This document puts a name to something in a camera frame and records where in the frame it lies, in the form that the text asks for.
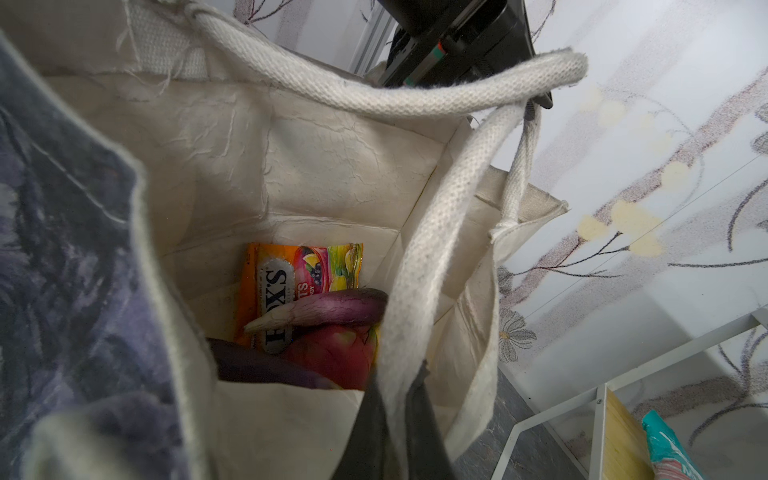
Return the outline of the cream canvas tote bag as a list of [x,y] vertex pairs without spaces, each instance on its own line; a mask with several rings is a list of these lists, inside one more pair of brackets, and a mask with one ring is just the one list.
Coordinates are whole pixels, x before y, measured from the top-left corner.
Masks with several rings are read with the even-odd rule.
[[197,1],[3,2],[2,477],[332,479],[366,389],[218,379],[251,243],[364,246],[398,479],[423,362],[453,468],[493,415],[498,268],[566,209],[528,182],[534,100],[587,69],[378,88]]

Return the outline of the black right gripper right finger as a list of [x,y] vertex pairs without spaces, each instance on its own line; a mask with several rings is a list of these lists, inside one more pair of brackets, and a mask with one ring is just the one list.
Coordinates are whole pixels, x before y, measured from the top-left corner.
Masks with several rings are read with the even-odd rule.
[[425,385],[428,375],[427,364],[423,362],[405,400],[408,478],[454,480],[452,464]]

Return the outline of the orange candy bag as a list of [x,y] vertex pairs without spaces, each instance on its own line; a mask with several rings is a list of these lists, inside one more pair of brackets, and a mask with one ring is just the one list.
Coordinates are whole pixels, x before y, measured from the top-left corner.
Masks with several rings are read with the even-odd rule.
[[251,243],[242,269],[234,342],[276,355],[293,340],[293,329],[249,334],[245,326],[271,310],[307,296],[360,286],[364,246],[329,247]]

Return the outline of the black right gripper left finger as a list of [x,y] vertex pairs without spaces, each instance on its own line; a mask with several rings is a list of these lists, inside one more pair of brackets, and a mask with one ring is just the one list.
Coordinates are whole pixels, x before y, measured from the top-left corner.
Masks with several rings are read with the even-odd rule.
[[398,479],[394,396],[371,374],[332,479]]

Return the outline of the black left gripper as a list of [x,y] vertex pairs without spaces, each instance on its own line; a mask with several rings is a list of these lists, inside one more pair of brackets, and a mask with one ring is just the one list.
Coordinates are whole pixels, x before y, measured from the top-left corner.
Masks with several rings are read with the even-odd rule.
[[522,0],[383,1],[398,23],[384,87],[474,82],[535,57]]

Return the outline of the pink dragon fruit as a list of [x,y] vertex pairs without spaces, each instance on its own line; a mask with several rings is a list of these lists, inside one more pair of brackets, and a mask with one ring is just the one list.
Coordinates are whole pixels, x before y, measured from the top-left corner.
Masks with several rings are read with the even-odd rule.
[[279,354],[346,390],[365,390],[379,346],[377,325],[325,325],[305,331]]

